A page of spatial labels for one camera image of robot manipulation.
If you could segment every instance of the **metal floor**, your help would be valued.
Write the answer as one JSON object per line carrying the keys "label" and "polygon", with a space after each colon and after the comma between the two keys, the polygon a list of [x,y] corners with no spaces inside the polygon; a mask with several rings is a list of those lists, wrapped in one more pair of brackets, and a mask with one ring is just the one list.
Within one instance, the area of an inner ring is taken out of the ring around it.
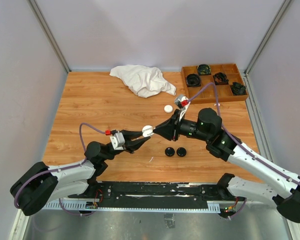
{"label": "metal floor", "polygon": [[42,210],[29,219],[23,240],[291,240],[287,221],[273,208],[247,204],[233,220],[215,213],[98,211],[89,217]]}

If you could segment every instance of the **wooden tabletop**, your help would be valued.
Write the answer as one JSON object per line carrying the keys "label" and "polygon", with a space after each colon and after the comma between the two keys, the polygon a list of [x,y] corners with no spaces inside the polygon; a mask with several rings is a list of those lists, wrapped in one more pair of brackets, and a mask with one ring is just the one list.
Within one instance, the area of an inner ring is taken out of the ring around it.
{"label": "wooden tabletop", "polygon": [[[177,95],[184,94],[180,72],[164,72],[163,76],[176,86]],[[167,120],[171,113],[165,113],[164,106],[175,108],[174,99],[175,96],[165,92],[149,98],[138,97],[119,78],[109,76],[109,72],[70,72],[43,161],[47,165],[62,165],[82,160],[84,151],[79,138],[82,122],[102,131],[140,131],[145,125],[156,126]],[[197,121],[202,108],[216,109],[213,103],[193,104],[186,112],[186,119]],[[245,102],[221,103],[220,111],[228,130],[258,151]],[[110,142],[108,136],[86,126],[82,132],[86,145],[91,141]],[[187,154],[167,157],[167,147],[175,150],[184,147]],[[101,181],[216,183],[224,173],[232,173],[259,182],[246,170],[210,155],[205,142],[184,136],[173,142],[154,134],[134,154],[123,152],[106,163],[109,167],[98,177]]]}

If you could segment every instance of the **white round cap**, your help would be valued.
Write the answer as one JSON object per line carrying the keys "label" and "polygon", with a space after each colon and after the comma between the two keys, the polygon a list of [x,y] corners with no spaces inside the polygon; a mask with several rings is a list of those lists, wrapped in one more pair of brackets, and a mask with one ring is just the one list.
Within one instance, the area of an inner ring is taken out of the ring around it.
{"label": "white round cap", "polygon": [[142,135],[146,138],[146,137],[150,137],[154,134],[153,132],[153,127],[150,125],[144,126],[142,128]]}
{"label": "white round cap", "polygon": [[173,108],[171,105],[165,105],[165,106],[164,106],[164,111],[165,111],[167,114],[172,113],[173,110],[174,110],[174,108]]}

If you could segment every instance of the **gray wall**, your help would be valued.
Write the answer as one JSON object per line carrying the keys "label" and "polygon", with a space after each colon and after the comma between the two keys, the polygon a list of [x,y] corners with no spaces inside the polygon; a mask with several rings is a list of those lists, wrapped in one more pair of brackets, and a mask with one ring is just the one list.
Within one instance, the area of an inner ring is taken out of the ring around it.
{"label": "gray wall", "polygon": [[37,0],[73,70],[244,69],[283,0]]}
{"label": "gray wall", "polygon": [[41,160],[65,79],[27,1],[0,0],[0,240],[17,212],[10,187]]}
{"label": "gray wall", "polygon": [[300,174],[300,0],[250,74],[274,161]]}

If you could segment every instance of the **wooden compartment box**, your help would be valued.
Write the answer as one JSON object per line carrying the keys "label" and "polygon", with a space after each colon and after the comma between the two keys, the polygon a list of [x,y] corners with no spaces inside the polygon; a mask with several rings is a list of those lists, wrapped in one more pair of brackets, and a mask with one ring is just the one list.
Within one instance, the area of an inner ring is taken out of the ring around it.
{"label": "wooden compartment box", "polygon": [[[233,84],[233,82],[241,83],[244,85],[244,82],[241,78],[240,72],[238,70],[238,67],[234,63],[229,64],[209,64],[211,67],[211,75],[203,75],[200,76],[201,78],[201,86],[199,87],[188,87],[187,86],[187,76],[189,74],[198,74],[197,67],[198,66],[184,66],[181,69],[181,75],[182,75],[182,82],[184,85],[185,95],[188,98],[191,98],[194,96],[202,87],[207,85],[208,83],[213,83],[214,78],[213,75],[216,73],[224,73],[226,74],[227,78],[229,79],[229,84],[227,85],[217,85],[216,90],[218,94],[219,102],[235,102],[235,101],[245,101],[248,97],[247,91],[245,91],[245,95],[233,95],[230,86]],[[204,103],[214,103],[216,101],[215,99],[215,93],[213,86],[209,86],[203,93],[201,93],[199,96],[197,96],[192,103],[193,104],[204,104]]]}

